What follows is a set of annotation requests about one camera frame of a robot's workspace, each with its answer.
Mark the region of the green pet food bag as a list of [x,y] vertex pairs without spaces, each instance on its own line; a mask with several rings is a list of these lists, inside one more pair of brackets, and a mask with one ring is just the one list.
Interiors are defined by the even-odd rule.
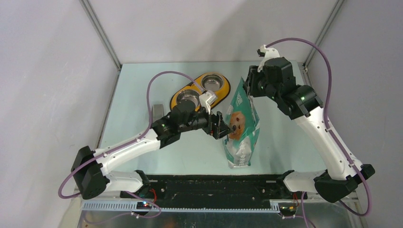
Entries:
[[241,78],[224,116],[231,133],[224,137],[222,144],[231,169],[250,166],[259,137],[259,116],[244,85],[245,80]]

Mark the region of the metal food scoop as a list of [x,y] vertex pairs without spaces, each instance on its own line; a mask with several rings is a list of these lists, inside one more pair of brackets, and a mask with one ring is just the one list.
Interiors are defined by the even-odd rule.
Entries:
[[163,104],[154,104],[152,107],[153,119],[158,120],[164,116]]

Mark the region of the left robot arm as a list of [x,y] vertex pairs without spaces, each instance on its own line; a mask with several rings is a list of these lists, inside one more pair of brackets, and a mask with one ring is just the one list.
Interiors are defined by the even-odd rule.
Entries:
[[195,111],[193,102],[184,101],[154,121],[147,132],[108,148],[81,148],[71,168],[79,195],[85,200],[105,191],[128,191],[139,198],[148,196],[150,184],[143,171],[120,172],[115,169],[140,155],[178,141],[184,132],[199,129],[214,139],[221,139],[233,131],[224,122],[221,112],[209,113],[204,107]]

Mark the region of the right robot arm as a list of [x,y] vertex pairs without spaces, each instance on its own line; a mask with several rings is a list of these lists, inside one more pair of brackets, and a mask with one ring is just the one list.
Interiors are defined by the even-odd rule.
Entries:
[[325,163],[323,171],[282,174],[276,186],[281,198],[305,191],[335,203],[375,174],[371,164],[363,164],[338,138],[331,122],[324,120],[323,102],[312,87],[296,83],[293,66],[284,57],[266,60],[262,66],[251,65],[243,88],[252,97],[274,101],[308,135]]

